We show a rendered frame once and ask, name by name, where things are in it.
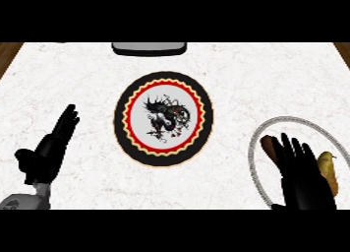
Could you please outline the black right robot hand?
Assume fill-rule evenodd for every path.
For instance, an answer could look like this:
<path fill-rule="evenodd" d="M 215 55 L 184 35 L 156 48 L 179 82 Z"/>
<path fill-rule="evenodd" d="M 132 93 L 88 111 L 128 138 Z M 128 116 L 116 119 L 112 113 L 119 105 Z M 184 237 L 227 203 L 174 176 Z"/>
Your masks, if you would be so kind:
<path fill-rule="evenodd" d="M 336 209 L 334 200 L 324 177 L 320 175 L 312 151 L 306 143 L 281 134 L 281 140 L 271 138 L 277 168 L 281 174 L 284 206 L 272 204 L 274 210 Z"/>

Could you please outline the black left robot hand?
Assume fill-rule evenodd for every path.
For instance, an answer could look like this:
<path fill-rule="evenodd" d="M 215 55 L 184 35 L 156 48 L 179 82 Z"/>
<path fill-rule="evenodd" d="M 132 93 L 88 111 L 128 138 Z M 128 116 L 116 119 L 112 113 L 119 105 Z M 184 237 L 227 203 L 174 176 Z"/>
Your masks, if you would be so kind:
<path fill-rule="evenodd" d="M 79 122 L 75 105 L 69 104 L 58 116 L 53 130 L 44 135 L 36 149 L 17 149 L 14 157 L 19 170 L 26 174 L 24 184 L 50 184 L 60 170 L 66 146 Z"/>

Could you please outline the brown sweet potato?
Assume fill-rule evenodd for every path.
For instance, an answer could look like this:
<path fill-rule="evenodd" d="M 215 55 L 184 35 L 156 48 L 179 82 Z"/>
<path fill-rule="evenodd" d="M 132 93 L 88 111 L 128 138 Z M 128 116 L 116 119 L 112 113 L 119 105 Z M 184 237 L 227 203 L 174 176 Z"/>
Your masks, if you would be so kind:
<path fill-rule="evenodd" d="M 261 144 L 261 148 L 264 150 L 264 153 L 267 154 L 271 162 L 274 164 L 277 163 L 277 156 L 275 156 L 275 151 L 274 151 L 274 146 L 272 146 L 272 140 L 271 137 L 268 135 L 265 135 L 261 140 L 259 140 L 259 144 Z"/>

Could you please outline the white oval placemat grey border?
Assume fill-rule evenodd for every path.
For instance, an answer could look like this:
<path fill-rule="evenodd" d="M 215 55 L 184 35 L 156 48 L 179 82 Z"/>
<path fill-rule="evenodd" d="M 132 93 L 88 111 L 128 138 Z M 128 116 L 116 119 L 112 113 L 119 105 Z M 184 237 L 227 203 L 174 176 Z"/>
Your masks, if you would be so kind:
<path fill-rule="evenodd" d="M 296 138 L 301 144 L 308 144 L 315 157 L 323 152 L 332 153 L 337 183 L 334 205 L 337 210 L 350 210 L 350 154 L 329 132 L 312 122 L 293 116 L 277 116 L 262 122 L 252 132 L 247 145 L 250 178 L 267 207 L 272 204 L 284 205 L 284 196 L 280 170 L 262 151 L 259 140 L 265 135 L 281 139 L 281 133 L 287 134 L 289 139 Z"/>

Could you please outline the black red dragon plate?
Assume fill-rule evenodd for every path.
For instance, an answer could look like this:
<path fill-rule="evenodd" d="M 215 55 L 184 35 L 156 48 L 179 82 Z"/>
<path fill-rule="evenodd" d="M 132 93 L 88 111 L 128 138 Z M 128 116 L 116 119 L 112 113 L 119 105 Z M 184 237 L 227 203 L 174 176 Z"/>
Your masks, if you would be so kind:
<path fill-rule="evenodd" d="M 129 158 L 169 167 L 202 150 L 213 128 L 213 108 L 199 82 L 154 72 L 128 85 L 115 108 L 115 136 Z"/>

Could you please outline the yellow pear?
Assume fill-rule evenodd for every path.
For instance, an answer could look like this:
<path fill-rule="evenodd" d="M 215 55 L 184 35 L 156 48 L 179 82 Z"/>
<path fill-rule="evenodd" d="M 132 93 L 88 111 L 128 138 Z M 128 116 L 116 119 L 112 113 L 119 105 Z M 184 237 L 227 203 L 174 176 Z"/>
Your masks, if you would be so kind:
<path fill-rule="evenodd" d="M 323 152 L 317 158 L 317 167 L 318 167 L 320 175 L 323 176 L 329 184 L 332 196 L 336 196 L 337 182 L 336 182 L 334 169 L 333 169 L 333 160 L 334 160 L 334 156 L 332 155 L 332 153 Z"/>

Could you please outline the grey black appliance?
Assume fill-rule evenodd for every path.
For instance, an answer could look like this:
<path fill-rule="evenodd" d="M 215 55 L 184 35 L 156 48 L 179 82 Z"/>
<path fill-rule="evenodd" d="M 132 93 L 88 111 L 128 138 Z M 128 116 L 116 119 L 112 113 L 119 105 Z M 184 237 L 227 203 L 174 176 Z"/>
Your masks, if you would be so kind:
<path fill-rule="evenodd" d="M 187 50 L 185 42 L 113 42 L 112 48 L 116 54 L 125 56 L 172 56 Z"/>

